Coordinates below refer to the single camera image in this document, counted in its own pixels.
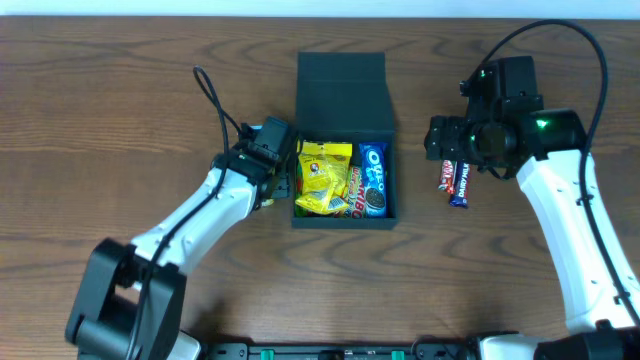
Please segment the yellow snack bag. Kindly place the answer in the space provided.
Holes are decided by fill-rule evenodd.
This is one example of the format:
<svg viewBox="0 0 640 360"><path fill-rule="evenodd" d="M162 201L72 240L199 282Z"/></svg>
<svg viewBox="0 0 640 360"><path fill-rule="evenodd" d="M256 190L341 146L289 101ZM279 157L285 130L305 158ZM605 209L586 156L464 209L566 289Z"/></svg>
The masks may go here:
<svg viewBox="0 0 640 360"><path fill-rule="evenodd" d="M351 143L300 142L299 190L295 204L316 215L334 215L346 210L348 203L343 196L348 188L352 151Z"/></svg>

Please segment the black mounting rail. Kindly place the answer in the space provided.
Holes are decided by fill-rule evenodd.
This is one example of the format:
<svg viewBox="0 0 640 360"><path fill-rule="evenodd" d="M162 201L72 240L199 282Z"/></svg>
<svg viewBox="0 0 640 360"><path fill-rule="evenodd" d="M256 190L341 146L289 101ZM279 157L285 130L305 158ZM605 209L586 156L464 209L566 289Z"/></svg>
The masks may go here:
<svg viewBox="0 0 640 360"><path fill-rule="evenodd" d="M464 343L422 342L413 345L209 345L205 360L476 360Z"/></svg>

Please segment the yellow Mentos bottle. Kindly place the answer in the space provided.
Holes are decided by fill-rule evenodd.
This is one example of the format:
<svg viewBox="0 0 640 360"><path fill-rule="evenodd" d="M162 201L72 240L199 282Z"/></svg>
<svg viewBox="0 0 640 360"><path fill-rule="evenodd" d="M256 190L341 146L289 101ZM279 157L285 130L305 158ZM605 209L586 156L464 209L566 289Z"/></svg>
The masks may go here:
<svg viewBox="0 0 640 360"><path fill-rule="evenodd" d="M269 207L273 205L274 199L263 199L261 200L260 207Z"/></svg>

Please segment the dark green gift box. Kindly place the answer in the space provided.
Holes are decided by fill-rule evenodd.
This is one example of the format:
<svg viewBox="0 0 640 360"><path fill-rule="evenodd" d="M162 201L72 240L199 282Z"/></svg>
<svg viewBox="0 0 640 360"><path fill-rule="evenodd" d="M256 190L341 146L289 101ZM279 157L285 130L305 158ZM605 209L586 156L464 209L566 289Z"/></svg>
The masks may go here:
<svg viewBox="0 0 640 360"><path fill-rule="evenodd" d="M358 145L382 142L387 216L348 219L292 216L300 229L391 230L399 220L396 179L396 127L386 82L385 54L300 52L297 64L296 129L299 138L353 145L352 163L359 165Z"/></svg>

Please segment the Haribo sour worms bag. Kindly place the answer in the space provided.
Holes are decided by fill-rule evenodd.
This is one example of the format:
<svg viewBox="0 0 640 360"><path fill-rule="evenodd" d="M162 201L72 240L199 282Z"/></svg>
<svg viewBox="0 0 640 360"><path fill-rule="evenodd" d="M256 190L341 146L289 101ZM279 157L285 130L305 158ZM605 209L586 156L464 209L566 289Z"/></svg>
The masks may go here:
<svg viewBox="0 0 640 360"><path fill-rule="evenodd" d="M362 183L361 167L350 165L348 170L348 186L344 189L341 199L347 203L348 207L330 214L317 214L304 209L298 205L294 206L294 213L297 217L318 217L332 216L335 218L360 219L366 216L364 200L364 185Z"/></svg>

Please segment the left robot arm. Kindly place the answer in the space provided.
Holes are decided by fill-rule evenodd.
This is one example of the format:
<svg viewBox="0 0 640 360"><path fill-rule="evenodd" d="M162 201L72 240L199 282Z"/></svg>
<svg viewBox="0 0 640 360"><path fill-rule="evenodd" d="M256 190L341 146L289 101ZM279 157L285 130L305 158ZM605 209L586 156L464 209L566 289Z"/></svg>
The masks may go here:
<svg viewBox="0 0 640 360"><path fill-rule="evenodd" d="M92 251L65 329L81 359L199 359L180 329L188 276L218 240L257 210L287 173L287 153L233 150L216 157L200 187L127 245Z"/></svg>

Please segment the red KitKat bar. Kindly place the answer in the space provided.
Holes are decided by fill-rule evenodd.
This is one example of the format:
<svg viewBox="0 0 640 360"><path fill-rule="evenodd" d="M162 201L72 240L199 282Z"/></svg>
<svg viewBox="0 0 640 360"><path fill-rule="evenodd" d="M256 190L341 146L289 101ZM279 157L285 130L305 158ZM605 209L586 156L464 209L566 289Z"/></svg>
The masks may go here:
<svg viewBox="0 0 640 360"><path fill-rule="evenodd" d="M439 177L438 189L448 194L455 192L456 162L443 160L441 163L441 173Z"/></svg>

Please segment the purple Dairy Milk bar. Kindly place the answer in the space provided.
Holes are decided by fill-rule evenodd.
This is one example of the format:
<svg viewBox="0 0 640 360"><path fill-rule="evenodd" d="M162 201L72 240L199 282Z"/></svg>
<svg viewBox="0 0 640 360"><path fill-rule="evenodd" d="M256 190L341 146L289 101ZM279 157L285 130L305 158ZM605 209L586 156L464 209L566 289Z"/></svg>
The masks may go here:
<svg viewBox="0 0 640 360"><path fill-rule="evenodd" d="M465 162L456 163L453 193L449 198L449 205L456 208L468 207L470 165Z"/></svg>

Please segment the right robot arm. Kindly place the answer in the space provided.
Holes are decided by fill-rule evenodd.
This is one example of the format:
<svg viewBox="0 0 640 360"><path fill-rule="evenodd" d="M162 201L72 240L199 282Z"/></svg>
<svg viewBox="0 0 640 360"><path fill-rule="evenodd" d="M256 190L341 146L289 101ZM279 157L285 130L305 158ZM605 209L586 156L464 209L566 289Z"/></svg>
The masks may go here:
<svg viewBox="0 0 640 360"><path fill-rule="evenodd" d="M604 207L586 133L568 109L496 120L434 116L430 160L496 165L511 171L543 230L561 285L568 336L478 339L476 359L636 359L639 282Z"/></svg>

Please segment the blue Oreo cookie pack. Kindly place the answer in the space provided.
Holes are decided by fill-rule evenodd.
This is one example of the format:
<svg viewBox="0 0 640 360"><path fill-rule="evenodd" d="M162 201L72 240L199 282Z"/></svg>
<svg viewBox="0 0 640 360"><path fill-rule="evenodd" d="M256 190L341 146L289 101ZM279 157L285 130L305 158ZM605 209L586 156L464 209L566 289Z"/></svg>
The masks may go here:
<svg viewBox="0 0 640 360"><path fill-rule="evenodd" d="M387 217L385 142L359 144L366 214L369 218Z"/></svg>

